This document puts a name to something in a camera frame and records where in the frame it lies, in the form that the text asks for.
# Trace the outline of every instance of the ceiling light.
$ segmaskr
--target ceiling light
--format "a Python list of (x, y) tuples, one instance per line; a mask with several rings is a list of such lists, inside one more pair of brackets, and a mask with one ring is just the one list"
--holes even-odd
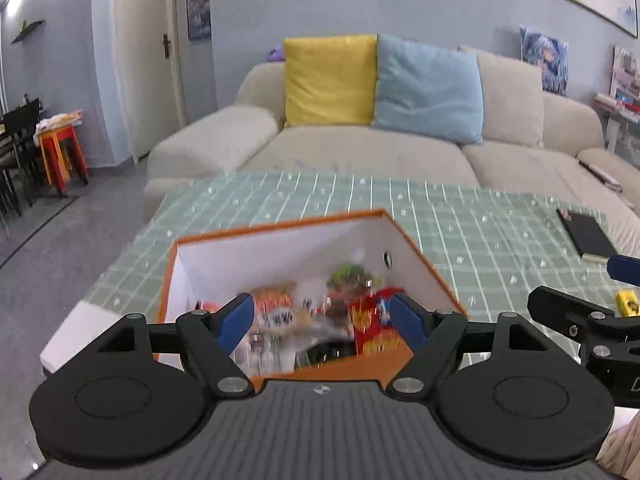
[(22, 0), (9, 0), (9, 3), (6, 4), (6, 13), (9, 18), (15, 16), (15, 13), (18, 12), (18, 7), (20, 7), (20, 2)]

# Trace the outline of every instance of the beige pillow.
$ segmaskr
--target beige pillow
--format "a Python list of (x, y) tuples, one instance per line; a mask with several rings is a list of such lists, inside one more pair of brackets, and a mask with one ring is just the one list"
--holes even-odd
[(542, 148), (542, 71), (517, 59), (461, 45), (478, 56), (484, 121), (482, 138)]

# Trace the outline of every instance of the orange stool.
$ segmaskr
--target orange stool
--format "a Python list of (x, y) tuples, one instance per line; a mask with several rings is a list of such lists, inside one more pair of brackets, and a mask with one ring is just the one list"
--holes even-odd
[(47, 180), (56, 187), (60, 195), (66, 191), (66, 181), (70, 179), (60, 147), (61, 142), (68, 144), (70, 161), (80, 179), (85, 185), (89, 183), (84, 156), (82, 156), (73, 126), (63, 126), (56, 130), (43, 132), (39, 135), (39, 139)]

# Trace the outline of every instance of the round black disc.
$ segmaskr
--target round black disc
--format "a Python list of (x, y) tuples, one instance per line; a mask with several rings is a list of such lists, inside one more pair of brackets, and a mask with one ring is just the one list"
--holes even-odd
[(444, 425), (501, 462), (552, 466), (594, 456), (613, 400), (586, 370), (522, 352), (459, 370), (437, 391)]
[(123, 352), (61, 368), (38, 387), (29, 411), (46, 455), (91, 467), (130, 465), (173, 447), (204, 407), (192, 377)]

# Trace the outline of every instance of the wall shelf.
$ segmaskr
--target wall shelf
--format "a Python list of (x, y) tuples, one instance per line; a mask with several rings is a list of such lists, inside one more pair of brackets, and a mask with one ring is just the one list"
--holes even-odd
[(36, 22), (31, 22), (29, 25), (27, 25), (25, 22), (24, 25), (22, 26), (22, 30), (20, 31), (20, 34), (16, 36), (15, 40), (13, 40), (11, 44), (20, 43), (21, 41), (24, 41), (28, 35), (30, 35), (34, 30), (36, 30), (43, 23), (44, 23), (44, 20), (37, 20)]

